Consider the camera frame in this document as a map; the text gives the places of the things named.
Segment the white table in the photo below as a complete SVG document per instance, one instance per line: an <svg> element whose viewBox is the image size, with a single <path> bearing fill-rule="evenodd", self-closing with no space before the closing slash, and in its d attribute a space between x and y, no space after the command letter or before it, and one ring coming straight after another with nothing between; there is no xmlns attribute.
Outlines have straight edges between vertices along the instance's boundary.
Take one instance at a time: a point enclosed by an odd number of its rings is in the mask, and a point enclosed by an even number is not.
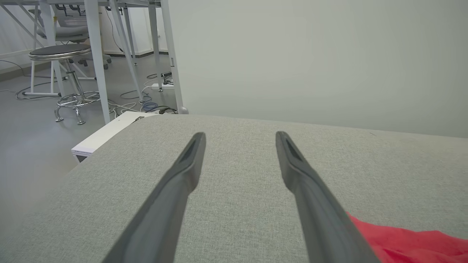
<svg viewBox="0 0 468 263"><path fill-rule="evenodd" d="M7 13L12 16L12 18L26 31L28 34L36 39L36 37L31 34L27 29L21 24L19 20L17 20L5 7L6 5L19 5L19 6L24 6L24 5L39 5L41 7L41 16L44 21L44 30L45 34L47 37L47 42L49 45L55 45L55 34L54 34L54 24L53 24L53 16L51 13L51 9L49 5L54 5L54 4L67 4L67 5L83 5L85 6L86 9L86 20L88 24L88 33L89 33L89 41L91 44L91 50L92 50L92 56L93 56L93 63L94 63L94 68L95 68L95 74L96 74L96 80L97 80L97 86L98 86L98 91L100 93L101 97L101 106L102 106L102 112L104 114L104 121L105 123L110 122L110 116L109 116L109 105L107 101L107 91L106 91L106 80L104 77L104 65L102 61L102 43L101 43L101 33L100 33L100 28L99 26L99 6L110 6L111 11L112 11L112 16L114 17L114 21L116 22L116 28L118 35L120 37L121 43L123 44L123 50L125 54L133 54L133 57L135 57L135 52L133 48L132 41L131 46L129 46L128 42L128 37L125 34L122 19L118 13L118 8L123 7L124 8L124 15L126 18L126 26L127 26L127 31L129 32L129 37L131 37L131 27L128 19L128 10L125 9L126 7L146 7L148 8L149 11L149 17L150 17L150 26L151 26L151 33L152 33L152 39L153 39L153 50L155 53L155 64L156 64L156 72L158 73L157 75L161 74L161 66L160 66L160 60L159 60L159 43L158 43L158 32L157 32L157 26L156 26L156 8L161 7L162 8L162 16L163 16L163 21L164 21L164 29L166 32L166 40L168 43L168 51L169 51L169 56L170 56L170 66L171 66L171 72L173 76L173 82L174 82L174 90L175 90L175 99L177 103L177 109L179 110L179 113L188 113L185 108L183 108L182 104L182 94L180 90L180 84L179 84L179 75L177 71L177 61L176 61L176 56L175 56L175 51L174 51L174 40L172 36L172 30L171 30L171 21L170 21L170 16L169 16L169 4L168 0L159 0L159 1L144 1L144 0L0 0L0 6L2 6ZM37 19L34 19L25 9L23 9L29 17L33 20L34 23L36 23L37 26L40 27L40 25L37 23ZM133 68L134 66L134 61L132 60L131 56L125 56L127 60L127 65L129 67L129 70L131 72L133 84L135 86L135 89L138 92L138 95L140 97L140 101L143 102L143 95L140 91L138 80L136 78L135 74L135 69ZM57 76L57 81L58 81L58 88L61 92L62 95L65 95L64 89L63 89L63 83L62 83L62 73L60 72L60 64L58 61L53 61L52 62L53 69L55 71L55 74ZM162 87L162 79L160 76L157 76L158 84L159 87Z"/></svg>

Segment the floor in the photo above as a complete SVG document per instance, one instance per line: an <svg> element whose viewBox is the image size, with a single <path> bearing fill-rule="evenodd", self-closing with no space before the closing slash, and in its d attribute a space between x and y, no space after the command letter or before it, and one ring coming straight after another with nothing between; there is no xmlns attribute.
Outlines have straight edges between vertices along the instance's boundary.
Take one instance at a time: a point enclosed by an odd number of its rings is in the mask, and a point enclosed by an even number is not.
<svg viewBox="0 0 468 263"><path fill-rule="evenodd" d="M137 79L140 89L154 72L154 55L137 59ZM167 55L161 55L163 72L170 71ZM92 62L89 67L80 68L89 76L94 76ZM37 73L49 76L50 70ZM105 70L107 94L117 104L138 102L138 99L125 100L120 94L134 90L132 78L125 58L112 58L109 69ZM36 83L48 82L50 79L36 78ZM18 77L0 82L0 89L18 91L29 87L29 77ZM72 93L70 83L64 82L65 89ZM82 80L83 90L97 91L93 80ZM35 88L37 92L46 92L50 85ZM173 90L162 93L147 91L153 102L176 108ZM136 92L126 95L136 97ZM15 94L0 92L0 234L14 227L22 215L29 211L51 189L60 182L77 162L71 154L71 148L104 125L101 105L95 103L82 108L86 121L76 124L72 110L61 109L64 121L56 123L54 109L56 99L37 101L16 100Z"/></svg>

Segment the round stool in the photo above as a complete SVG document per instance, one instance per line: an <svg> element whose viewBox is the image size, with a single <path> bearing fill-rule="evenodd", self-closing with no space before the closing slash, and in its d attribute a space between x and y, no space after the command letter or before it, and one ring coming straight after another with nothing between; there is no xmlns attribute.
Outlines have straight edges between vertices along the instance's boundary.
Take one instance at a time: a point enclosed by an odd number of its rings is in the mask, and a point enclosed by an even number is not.
<svg viewBox="0 0 468 263"><path fill-rule="evenodd" d="M75 90L75 94L70 94L65 97L62 97L57 102L57 107L55 108L55 121L63 121L63 118L60 117L59 110L60 108L72 108L75 110L76 117L78 118L78 125L85 123L80 115L80 107L89 105L93 102L99 101L99 92L95 91L83 91L81 85L76 78L75 71L72 69L70 60L73 57L86 55L91 52L91 47L85 44L68 44L68 45L58 45L44 47L34 50L29 53L31 60L36 61L53 61L53 60L65 60L68 65L68 71L66 72L68 79L71 80L72 86Z"/></svg>

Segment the red cloth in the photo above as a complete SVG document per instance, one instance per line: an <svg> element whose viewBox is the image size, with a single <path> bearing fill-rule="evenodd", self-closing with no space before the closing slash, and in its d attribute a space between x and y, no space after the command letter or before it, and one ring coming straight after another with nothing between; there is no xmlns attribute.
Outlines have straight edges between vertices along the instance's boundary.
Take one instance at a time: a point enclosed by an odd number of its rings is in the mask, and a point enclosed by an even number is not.
<svg viewBox="0 0 468 263"><path fill-rule="evenodd" d="M468 240L440 231L414 232L350 218L382 263L468 263Z"/></svg>

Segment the stool seat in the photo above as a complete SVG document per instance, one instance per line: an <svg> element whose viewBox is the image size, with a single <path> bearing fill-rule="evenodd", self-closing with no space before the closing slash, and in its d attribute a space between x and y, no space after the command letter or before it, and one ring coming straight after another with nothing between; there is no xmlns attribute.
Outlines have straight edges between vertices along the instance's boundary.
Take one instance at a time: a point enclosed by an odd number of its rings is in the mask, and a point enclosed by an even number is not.
<svg viewBox="0 0 468 263"><path fill-rule="evenodd" d="M29 53L31 60L52 61L86 55L91 52L91 46L86 44L68 44L39 48Z"/></svg>

